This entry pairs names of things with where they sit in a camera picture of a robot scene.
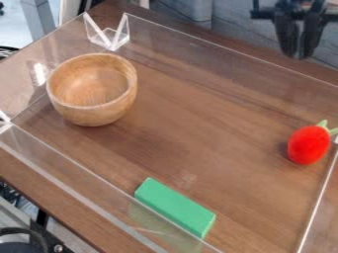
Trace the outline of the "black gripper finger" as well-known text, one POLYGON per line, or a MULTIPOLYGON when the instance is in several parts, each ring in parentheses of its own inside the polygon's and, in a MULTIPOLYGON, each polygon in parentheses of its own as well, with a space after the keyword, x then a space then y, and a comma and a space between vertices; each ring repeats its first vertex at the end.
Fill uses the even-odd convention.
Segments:
POLYGON ((300 53, 301 59, 308 58, 317 47, 323 29, 327 22, 317 13, 309 12, 303 20, 303 32, 300 35, 300 53))
POLYGON ((293 57, 296 53, 299 29, 288 13, 275 12, 275 30, 281 53, 287 57, 293 57))

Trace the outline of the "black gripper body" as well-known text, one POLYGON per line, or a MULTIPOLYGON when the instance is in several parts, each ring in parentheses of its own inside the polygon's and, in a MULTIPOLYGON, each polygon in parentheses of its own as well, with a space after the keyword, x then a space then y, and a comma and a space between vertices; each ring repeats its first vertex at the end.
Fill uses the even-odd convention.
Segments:
POLYGON ((331 0, 273 0, 268 6, 260 0, 252 0, 249 15, 256 20, 271 20, 276 14, 287 14, 295 20, 315 12, 323 19, 338 20, 338 3, 331 0))

